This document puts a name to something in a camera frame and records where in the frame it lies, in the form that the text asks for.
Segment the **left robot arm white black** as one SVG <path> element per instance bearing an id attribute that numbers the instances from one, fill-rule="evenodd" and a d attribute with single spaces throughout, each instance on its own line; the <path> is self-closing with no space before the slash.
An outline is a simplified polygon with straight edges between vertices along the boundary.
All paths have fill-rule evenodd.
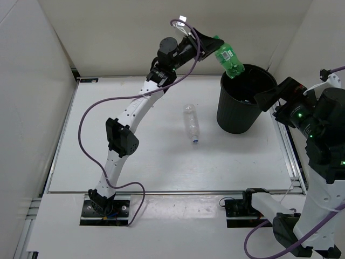
<path id="1" fill-rule="evenodd" d="M 106 121 L 108 140 L 108 157 L 102 177 L 94 189 L 88 191 L 94 210 L 101 216 L 110 215 L 113 211 L 115 187 L 122 168 L 130 155 L 139 146 L 135 131 L 156 101 L 166 92 L 166 86 L 172 84 L 177 76 L 176 70 L 190 60 L 201 61 L 218 50 L 224 41 L 219 37 L 209 37 L 196 33 L 184 36 L 181 42 L 173 37 L 161 40 L 157 56 L 151 63 L 139 97 L 115 119 Z"/>

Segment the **clear bottle blue cap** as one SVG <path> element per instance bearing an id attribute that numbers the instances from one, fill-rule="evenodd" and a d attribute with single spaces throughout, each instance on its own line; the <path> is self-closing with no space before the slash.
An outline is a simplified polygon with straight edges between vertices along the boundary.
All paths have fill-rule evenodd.
<path id="1" fill-rule="evenodd" d="M 199 123 L 196 108 L 193 104 L 186 104 L 183 107 L 183 119 L 186 133 L 193 144 L 199 142 Z"/>

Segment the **short bottle blue label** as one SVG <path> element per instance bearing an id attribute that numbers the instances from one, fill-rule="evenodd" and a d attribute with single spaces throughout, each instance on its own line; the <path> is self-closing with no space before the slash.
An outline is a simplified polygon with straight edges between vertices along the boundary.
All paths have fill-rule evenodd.
<path id="1" fill-rule="evenodd" d="M 241 103 L 247 104 L 247 105 L 251 105 L 252 103 L 249 100 L 241 100 Z"/>

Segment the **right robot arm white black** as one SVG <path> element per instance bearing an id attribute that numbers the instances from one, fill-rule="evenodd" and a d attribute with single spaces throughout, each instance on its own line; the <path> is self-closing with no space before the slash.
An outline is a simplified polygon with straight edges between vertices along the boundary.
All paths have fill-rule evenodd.
<path id="1" fill-rule="evenodd" d="M 242 209 L 259 212 L 272 225 L 284 253 L 339 258 L 334 234 L 344 210 L 344 89 L 339 77 L 328 71 L 322 82 L 306 88 L 293 78 L 259 93 L 255 100 L 267 111 L 282 99 L 274 112 L 276 121 L 298 129 L 306 138 L 309 184 L 301 213 L 285 208 L 264 189 L 243 192 Z"/>

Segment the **green plastic bottle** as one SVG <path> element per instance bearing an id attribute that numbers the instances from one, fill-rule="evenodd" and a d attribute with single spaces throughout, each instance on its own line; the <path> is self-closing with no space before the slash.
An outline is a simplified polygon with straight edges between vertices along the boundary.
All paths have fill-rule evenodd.
<path id="1" fill-rule="evenodd" d="M 245 71 L 244 65 L 239 61 L 231 45 L 224 43 L 215 51 L 215 57 L 231 79 Z"/>

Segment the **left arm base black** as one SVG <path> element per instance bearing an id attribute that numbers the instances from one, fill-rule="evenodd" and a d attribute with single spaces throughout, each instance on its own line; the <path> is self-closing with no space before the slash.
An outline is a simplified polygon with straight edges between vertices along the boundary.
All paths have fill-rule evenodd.
<path id="1" fill-rule="evenodd" d="M 96 209 L 96 205 L 85 198 L 80 215 L 80 226 L 124 227 L 129 223 L 129 196 L 115 196 L 105 210 Z"/>

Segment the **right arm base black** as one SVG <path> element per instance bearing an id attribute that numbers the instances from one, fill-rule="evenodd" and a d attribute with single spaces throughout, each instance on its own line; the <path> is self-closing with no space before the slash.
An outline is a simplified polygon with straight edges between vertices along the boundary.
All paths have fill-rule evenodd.
<path id="1" fill-rule="evenodd" d="M 247 208 L 243 199 L 223 197 L 218 205 L 225 209 L 227 228 L 254 228 L 266 221 L 260 212 Z"/>

